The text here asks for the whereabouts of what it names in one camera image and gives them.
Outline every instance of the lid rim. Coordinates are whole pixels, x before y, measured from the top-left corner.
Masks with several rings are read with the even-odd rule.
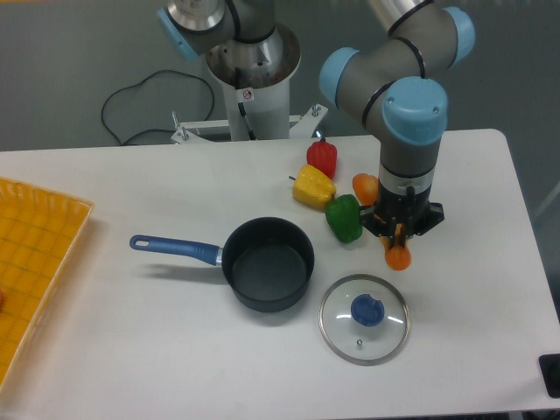
[[[333,293],[333,291],[335,291],[339,286],[341,286],[344,283],[351,282],[353,280],[371,280],[371,281],[375,281],[376,283],[378,283],[378,284],[386,287],[387,289],[389,289],[395,295],[397,300],[401,303],[402,308],[404,310],[404,314],[406,316],[406,326],[405,326],[404,334],[402,335],[402,338],[401,338],[401,341],[399,342],[399,344],[393,350],[391,350],[389,353],[384,354],[383,356],[378,357],[376,359],[358,359],[358,358],[355,358],[355,357],[353,357],[349,354],[344,353],[342,350],[340,350],[338,347],[336,347],[334,345],[334,343],[331,341],[331,339],[329,339],[329,337],[326,333],[326,330],[325,330],[325,325],[323,324],[323,309],[325,308],[326,300],[331,296],[331,293]],[[323,300],[321,301],[321,306],[319,307],[319,311],[318,311],[318,324],[319,324],[319,328],[321,330],[321,335],[323,336],[323,339],[325,340],[326,344],[340,358],[344,359],[345,361],[349,361],[350,363],[353,363],[354,365],[377,366],[377,365],[381,365],[382,363],[385,363],[387,361],[390,361],[395,356],[397,356],[401,352],[401,350],[403,349],[404,344],[405,344],[405,342],[406,342],[406,340],[407,340],[407,338],[409,337],[409,334],[410,334],[410,311],[409,311],[409,307],[406,304],[406,301],[404,300],[404,296],[401,294],[401,292],[393,284],[389,283],[387,280],[383,280],[382,278],[380,278],[378,276],[372,276],[370,274],[351,274],[349,276],[342,277],[340,280],[337,280],[336,282],[331,284],[331,286],[326,290],[326,293],[323,296]]]

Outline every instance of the bell pepper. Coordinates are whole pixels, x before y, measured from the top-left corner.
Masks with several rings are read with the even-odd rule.
[[[352,178],[352,188],[363,206],[372,206],[377,201],[379,181],[368,173],[359,173]]]
[[[395,233],[394,246],[389,238],[379,238],[385,248],[385,263],[394,271],[406,270],[412,263],[412,255],[408,247],[409,240],[403,237],[403,225],[399,225]]]
[[[337,155],[336,146],[321,137],[318,142],[314,142],[307,149],[307,163],[315,166],[330,179],[334,179]]]
[[[333,195],[336,193],[334,183],[323,172],[310,164],[301,168],[294,181],[291,188],[294,199],[318,210],[324,210],[326,204],[333,199]]]
[[[325,217],[339,241],[350,243],[360,238],[363,230],[360,223],[360,203],[352,194],[341,195],[331,201],[326,206]]]

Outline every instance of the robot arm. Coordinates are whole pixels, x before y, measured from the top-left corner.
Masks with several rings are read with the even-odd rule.
[[[263,41],[276,26],[273,0],[171,0],[157,17],[187,60],[195,60],[230,39]]]
[[[370,2],[388,31],[387,44],[368,54],[352,48],[333,53],[323,65],[323,94],[381,142],[379,195],[360,219],[391,246],[422,235],[444,219],[430,203],[431,181],[447,124],[447,96],[436,71],[455,65],[473,48],[470,18],[431,0]]]
[[[290,136],[289,80],[301,54],[273,0],[171,0],[157,15],[185,59],[206,55],[232,140]]]

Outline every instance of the yellow bell pepper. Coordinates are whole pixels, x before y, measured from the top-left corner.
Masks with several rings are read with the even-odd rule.
[[[335,193],[336,186],[329,177],[310,164],[301,168],[291,189],[294,199],[318,210],[325,210]]]

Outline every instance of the warning sticker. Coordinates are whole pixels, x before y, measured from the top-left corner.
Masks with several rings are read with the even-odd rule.
[[[252,87],[245,87],[235,91],[237,102],[249,102],[255,99],[255,92]]]

